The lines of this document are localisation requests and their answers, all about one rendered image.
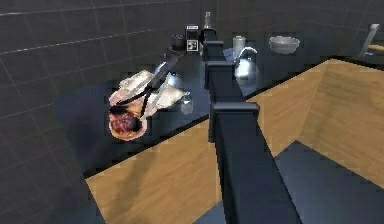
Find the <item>pink pot with red inside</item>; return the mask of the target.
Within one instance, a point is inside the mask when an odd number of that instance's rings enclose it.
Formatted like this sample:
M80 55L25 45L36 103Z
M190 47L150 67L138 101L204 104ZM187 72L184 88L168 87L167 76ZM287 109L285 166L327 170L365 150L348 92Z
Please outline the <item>pink pot with red inside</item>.
M139 73L134 74L132 77L126 78L119 83L119 88L112 93L109 98L110 106L115 105L120 100L125 100L128 97L128 94L133 90L135 86L145 81L148 77L153 74L149 71L142 70ZM180 100L185 94L184 91L181 90L181 79L174 75L174 79L172 81L172 85L179 89L179 99ZM142 105L143 99L136 99L133 102L128 103L125 106L126 111L123 114L112 114L110 111L109 114L109 129L111 134L117 138L124 141L131 141L141 137L147 130L147 118L143 122L144 126L139 131L133 131L130 128L130 124L132 123L133 118L138 118L140 113L140 108Z

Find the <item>grey spatula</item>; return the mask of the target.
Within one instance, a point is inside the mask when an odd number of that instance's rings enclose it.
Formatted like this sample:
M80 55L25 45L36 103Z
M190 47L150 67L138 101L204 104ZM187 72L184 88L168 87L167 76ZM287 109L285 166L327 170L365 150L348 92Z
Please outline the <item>grey spatula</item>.
M369 48L369 45L371 44L376 32L378 31L379 29L379 24L372 24L370 26L370 29L369 29L369 32L368 32L368 35L364 41L364 44L360 50L360 53L359 53L359 57L362 58L366 55L366 52Z

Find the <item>grey bowl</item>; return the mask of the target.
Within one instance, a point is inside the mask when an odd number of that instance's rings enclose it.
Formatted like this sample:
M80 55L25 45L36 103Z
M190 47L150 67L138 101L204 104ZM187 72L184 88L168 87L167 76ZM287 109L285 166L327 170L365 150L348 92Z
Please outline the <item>grey bowl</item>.
M269 39L270 49L279 54L291 54L300 45L300 40L293 37L273 36Z

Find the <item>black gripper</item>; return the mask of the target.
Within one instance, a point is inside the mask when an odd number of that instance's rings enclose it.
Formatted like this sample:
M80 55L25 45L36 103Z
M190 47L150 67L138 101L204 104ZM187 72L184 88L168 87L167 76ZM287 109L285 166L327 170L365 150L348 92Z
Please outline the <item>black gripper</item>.
M123 114L125 106L139 98L142 98L142 105L138 118L133 118L130 128L139 131L147 117L152 116L157 110L168 108L179 99L179 89L172 85L174 76L169 72L169 66L174 66L186 53L186 38L184 35L175 34L171 38L171 46L167 48L164 59L145 81L135 87L127 99L118 101L111 106L109 111L112 114Z

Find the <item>grey mug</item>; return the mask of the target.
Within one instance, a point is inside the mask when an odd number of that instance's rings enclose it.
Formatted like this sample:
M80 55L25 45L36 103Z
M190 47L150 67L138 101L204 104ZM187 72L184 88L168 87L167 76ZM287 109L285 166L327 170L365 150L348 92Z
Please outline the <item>grey mug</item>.
M243 36L235 36L232 43L233 57L236 58L240 54L240 51L245 47L246 38Z

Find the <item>wooden counter with black top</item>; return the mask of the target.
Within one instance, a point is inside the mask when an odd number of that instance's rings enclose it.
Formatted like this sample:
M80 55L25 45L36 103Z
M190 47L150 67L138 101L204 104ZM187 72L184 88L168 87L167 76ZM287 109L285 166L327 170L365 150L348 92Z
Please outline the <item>wooden counter with black top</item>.
M292 55L259 41L256 79L237 81L303 224L384 224L384 66L321 58L304 36ZM193 112L158 111L133 141L108 128L107 81L57 99L57 111L105 224L226 224L203 49L176 65Z

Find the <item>small clear glass shaker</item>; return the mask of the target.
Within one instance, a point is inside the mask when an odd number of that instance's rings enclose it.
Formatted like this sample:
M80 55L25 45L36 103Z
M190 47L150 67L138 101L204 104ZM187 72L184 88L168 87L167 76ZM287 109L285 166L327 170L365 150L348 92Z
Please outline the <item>small clear glass shaker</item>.
M190 92L186 92L181 98L181 111L185 115L193 112L193 99Z

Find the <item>silver kettle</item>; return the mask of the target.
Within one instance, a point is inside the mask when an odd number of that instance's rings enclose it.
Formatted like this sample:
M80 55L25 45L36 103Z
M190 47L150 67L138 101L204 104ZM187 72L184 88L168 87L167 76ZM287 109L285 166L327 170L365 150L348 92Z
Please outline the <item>silver kettle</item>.
M234 76L239 83L245 85L256 79L259 71L256 64L256 49L244 47L237 54L234 53L233 49L225 49L223 53L227 61L235 63Z

